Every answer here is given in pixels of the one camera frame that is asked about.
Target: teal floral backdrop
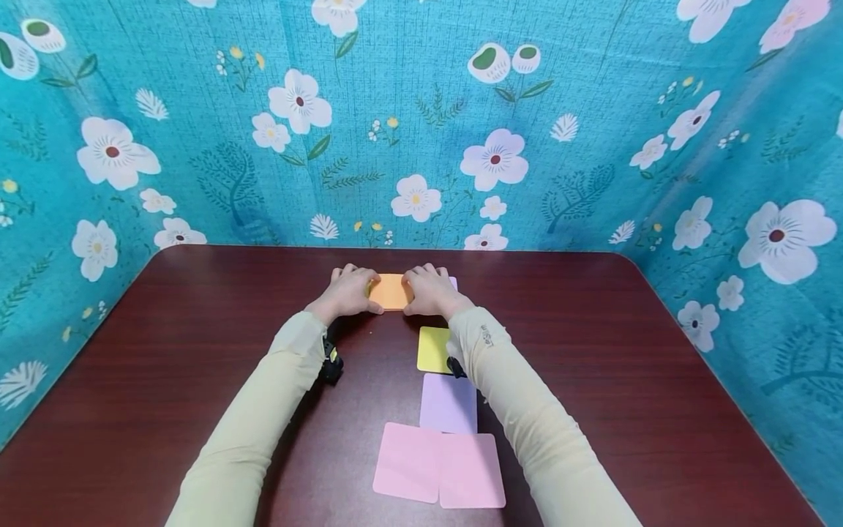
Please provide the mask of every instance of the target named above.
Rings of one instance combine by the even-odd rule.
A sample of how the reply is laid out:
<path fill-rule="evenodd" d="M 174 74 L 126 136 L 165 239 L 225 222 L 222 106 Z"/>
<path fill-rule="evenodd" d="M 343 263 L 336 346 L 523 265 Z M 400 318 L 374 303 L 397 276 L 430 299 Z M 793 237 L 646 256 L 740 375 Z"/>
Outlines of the teal floral backdrop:
<path fill-rule="evenodd" d="M 0 445 L 173 245 L 616 251 L 843 524 L 837 3 L 10 0 Z"/>

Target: card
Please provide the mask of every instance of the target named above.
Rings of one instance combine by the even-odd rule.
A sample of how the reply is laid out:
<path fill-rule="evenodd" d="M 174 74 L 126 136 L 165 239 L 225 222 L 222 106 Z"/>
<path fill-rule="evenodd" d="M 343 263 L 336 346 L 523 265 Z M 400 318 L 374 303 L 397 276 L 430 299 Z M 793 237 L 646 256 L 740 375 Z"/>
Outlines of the card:
<path fill-rule="evenodd" d="M 444 433 L 439 444 L 442 508 L 503 508 L 507 504 L 495 436 Z"/>
<path fill-rule="evenodd" d="M 372 284 L 369 299 L 384 307 L 386 311 L 400 311 L 413 301 L 413 290 L 401 283 L 404 275 L 382 274 L 380 282 Z"/>
<path fill-rule="evenodd" d="M 372 489 L 378 494 L 435 503 L 439 498 L 440 436 L 435 430 L 387 422 Z"/>
<path fill-rule="evenodd" d="M 440 327 L 422 327 L 419 330 L 419 350 L 416 367 L 423 372 L 451 374 L 448 369 L 448 349 L 445 345 L 451 330 Z"/>
<path fill-rule="evenodd" d="M 477 390 L 471 381 L 424 374 L 419 426 L 439 432 L 477 433 Z"/>

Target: forearm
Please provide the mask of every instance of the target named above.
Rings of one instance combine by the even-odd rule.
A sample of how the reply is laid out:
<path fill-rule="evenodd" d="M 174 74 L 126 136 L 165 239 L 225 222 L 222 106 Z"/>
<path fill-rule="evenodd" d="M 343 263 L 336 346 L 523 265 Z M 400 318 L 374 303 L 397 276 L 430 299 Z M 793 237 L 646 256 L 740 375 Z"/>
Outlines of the forearm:
<path fill-rule="evenodd" d="M 294 315 L 228 406 L 187 472 L 167 527 L 240 527 L 255 522 L 278 439 L 325 358 L 325 325 Z"/>
<path fill-rule="evenodd" d="M 503 425 L 548 527 L 641 525 L 577 423 L 483 308 L 449 321 L 464 368 Z"/>

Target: dark red wooden table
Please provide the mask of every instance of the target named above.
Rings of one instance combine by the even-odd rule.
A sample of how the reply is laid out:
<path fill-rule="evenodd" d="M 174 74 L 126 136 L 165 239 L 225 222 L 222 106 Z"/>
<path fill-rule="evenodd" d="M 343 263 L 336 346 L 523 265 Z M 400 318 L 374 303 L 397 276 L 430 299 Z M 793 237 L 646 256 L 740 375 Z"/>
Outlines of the dark red wooden table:
<path fill-rule="evenodd" d="M 157 255 L 0 454 L 0 524 L 162 525 L 278 327 L 348 261 L 379 272 L 447 266 L 579 421 L 646 527 L 821 525 L 617 255 L 211 246 Z M 541 525 L 482 403 L 479 429 L 497 439 L 505 509 L 443 510 L 372 491 L 384 423 L 418 422 L 416 339 L 431 323 L 443 324 L 389 313 L 343 326 L 345 375 L 299 407 L 256 524 Z"/>

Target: sleeve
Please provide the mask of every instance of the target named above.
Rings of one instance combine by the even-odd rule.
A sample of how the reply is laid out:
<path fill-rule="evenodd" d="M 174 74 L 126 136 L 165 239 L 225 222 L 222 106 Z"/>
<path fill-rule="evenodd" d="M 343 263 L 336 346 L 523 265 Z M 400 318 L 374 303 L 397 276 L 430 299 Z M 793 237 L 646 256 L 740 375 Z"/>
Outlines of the sleeve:
<path fill-rule="evenodd" d="M 549 527 L 641 526 L 577 422 L 483 308 L 449 321 L 464 368 L 503 425 Z"/>
<path fill-rule="evenodd" d="M 319 375 L 325 325 L 295 314 L 234 397 L 181 483 L 166 527 L 251 527 L 278 439 Z"/>

